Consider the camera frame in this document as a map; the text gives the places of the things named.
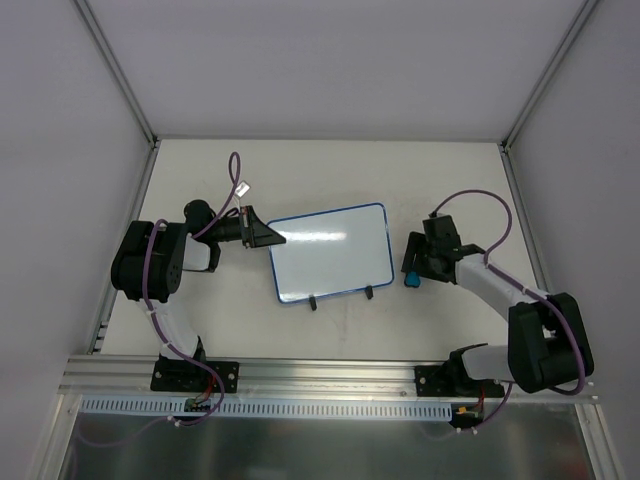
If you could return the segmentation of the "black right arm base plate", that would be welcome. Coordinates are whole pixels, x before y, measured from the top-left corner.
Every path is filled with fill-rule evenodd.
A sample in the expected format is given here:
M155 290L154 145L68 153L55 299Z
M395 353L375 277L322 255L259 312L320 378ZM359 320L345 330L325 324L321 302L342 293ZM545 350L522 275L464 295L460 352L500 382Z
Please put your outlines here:
M505 388L492 380L473 380L464 373L451 371L446 365L417 365L414 383L418 397L503 398Z

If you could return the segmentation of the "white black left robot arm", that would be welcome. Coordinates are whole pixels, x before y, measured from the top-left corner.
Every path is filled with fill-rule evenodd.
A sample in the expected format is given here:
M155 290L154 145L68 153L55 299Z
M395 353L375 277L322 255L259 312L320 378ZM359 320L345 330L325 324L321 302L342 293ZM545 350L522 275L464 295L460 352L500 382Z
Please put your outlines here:
M185 220L155 225L130 223L111 266L111 283L147 315L160 341L150 382L155 392L234 393L239 364L209 361L201 337L170 300L182 274L213 273L225 242L246 248L283 245L286 239L259 219L250 205L218 217L209 204L193 200Z

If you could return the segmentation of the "blue whiteboard eraser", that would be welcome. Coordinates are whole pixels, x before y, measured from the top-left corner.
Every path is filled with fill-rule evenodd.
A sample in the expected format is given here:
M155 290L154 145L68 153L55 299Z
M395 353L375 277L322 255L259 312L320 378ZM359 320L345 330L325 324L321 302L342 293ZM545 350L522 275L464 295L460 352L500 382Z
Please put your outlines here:
M421 278L416 272L411 271L405 274L405 278L404 278L405 287L419 288L420 285L421 285Z

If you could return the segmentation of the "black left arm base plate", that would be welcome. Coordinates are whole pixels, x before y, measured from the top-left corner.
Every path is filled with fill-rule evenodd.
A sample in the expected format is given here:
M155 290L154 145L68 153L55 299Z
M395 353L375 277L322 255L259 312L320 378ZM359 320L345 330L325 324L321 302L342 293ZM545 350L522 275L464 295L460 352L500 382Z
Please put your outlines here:
M221 378L226 393L235 394L240 378L240 364L231 361L207 360L206 365ZM202 393L212 375L185 360L172 360L160 356L154 364L150 390L170 393Z

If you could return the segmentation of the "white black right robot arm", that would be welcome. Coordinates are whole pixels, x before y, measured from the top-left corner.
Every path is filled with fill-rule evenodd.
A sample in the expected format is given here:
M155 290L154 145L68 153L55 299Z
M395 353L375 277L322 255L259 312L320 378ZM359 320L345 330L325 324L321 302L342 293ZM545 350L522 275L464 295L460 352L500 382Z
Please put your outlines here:
M552 390L576 395L595 364L580 307L570 294L527 287L492 263L476 244L464 244L451 216L432 216L410 232L401 265L404 284L422 280L461 287L491 307L507 324L501 346L476 344L450 353L432 379L459 395L483 382L517 385L527 393ZM565 384L574 388L567 390Z

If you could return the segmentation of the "blue framed whiteboard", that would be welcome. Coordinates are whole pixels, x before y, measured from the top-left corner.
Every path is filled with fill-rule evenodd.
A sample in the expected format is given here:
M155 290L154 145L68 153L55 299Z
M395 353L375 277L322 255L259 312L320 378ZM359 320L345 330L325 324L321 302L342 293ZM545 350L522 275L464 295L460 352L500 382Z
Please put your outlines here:
M395 280L388 215L380 202L271 220L285 238L269 248L282 304L364 292Z

